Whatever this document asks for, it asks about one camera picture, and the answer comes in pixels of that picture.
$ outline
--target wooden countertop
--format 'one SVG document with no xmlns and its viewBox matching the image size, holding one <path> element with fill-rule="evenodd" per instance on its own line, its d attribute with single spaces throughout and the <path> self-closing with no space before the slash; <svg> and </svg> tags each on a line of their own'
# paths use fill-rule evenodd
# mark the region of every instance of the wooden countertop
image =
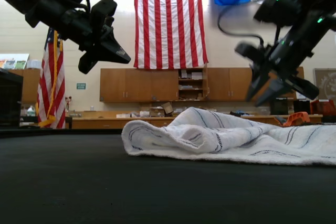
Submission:
<svg viewBox="0 0 336 224">
<path fill-rule="evenodd" d="M 244 115 L 241 118 L 251 119 L 251 118 L 258 118 L 258 119 L 272 119 L 276 116 L 281 118 L 288 118 L 289 115 Z M 309 115 L 309 118 L 322 118 L 323 115 Z"/>
<path fill-rule="evenodd" d="M 175 118 L 73 118 L 73 121 L 131 121 L 131 120 L 174 120 Z"/>
<path fill-rule="evenodd" d="M 241 118 L 245 119 L 272 119 L 275 115 L 244 115 Z M 280 115 L 282 118 L 288 118 L 289 115 Z M 321 118 L 323 115 L 309 115 L 309 118 Z M 73 118 L 73 121 L 132 121 L 132 120 L 174 120 L 175 118 Z"/>
</svg>

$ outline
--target black table surface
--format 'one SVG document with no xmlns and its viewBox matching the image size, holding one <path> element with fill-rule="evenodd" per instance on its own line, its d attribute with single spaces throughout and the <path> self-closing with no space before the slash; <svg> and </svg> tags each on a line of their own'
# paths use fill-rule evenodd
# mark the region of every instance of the black table surface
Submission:
<svg viewBox="0 0 336 224">
<path fill-rule="evenodd" d="M 336 169 L 128 156 L 120 135 L 0 140 L 0 223 L 327 223 Z"/>
</svg>

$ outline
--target green sign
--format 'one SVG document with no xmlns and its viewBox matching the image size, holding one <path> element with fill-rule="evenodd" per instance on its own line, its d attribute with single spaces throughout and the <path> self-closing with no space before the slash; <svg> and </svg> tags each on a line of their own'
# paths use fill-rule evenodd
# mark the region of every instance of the green sign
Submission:
<svg viewBox="0 0 336 224">
<path fill-rule="evenodd" d="M 86 83 L 78 83 L 77 84 L 77 89 L 86 89 Z"/>
</svg>

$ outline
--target striped towel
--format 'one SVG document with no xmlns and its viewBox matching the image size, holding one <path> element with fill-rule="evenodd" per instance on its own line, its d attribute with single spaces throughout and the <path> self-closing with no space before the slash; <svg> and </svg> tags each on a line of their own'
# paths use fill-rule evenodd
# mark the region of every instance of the striped towel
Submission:
<svg viewBox="0 0 336 224">
<path fill-rule="evenodd" d="M 332 125 L 281 128 L 196 108 L 167 127 L 131 121 L 122 132 L 132 156 L 283 165 L 335 165 L 335 136 Z"/>
</svg>

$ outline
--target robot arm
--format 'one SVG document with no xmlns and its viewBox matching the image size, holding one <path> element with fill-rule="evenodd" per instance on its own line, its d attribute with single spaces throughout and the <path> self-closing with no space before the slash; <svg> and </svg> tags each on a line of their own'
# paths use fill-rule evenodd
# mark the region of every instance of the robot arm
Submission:
<svg viewBox="0 0 336 224">
<path fill-rule="evenodd" d="M 274 23 L 278 30 L 291 26 L 283 39 L 266 48 L 241 42 L 235 51 L 253 61 L 252 81 L 248 90 L 250 100 L 269 80 L 269 73 L 278 76 L 258 98 L 257 106 L 279 97 L 292 89 L 315 99 L 319 89 L 311 82 L 297 77 L 296 69 L 306 57 L 312 57 L 312 49 L 329 29 L 335 30 L 336 0 L 264 0 L 254 16 L 259 22 Z"/>
<path fill-rule="evenodd" d="M 35 27 L 39 22 L 57 30 L 62 39 L 70 39 L 86 51 L 78 68 L 88 73 L 98 61 L 129 63 L 130 56 L 122 49 L 113 34 L 112 23 L 117 4 L 101 0 L 92 9 L 82 0 L 5 0 L 25 15 Z"/>
</svg>

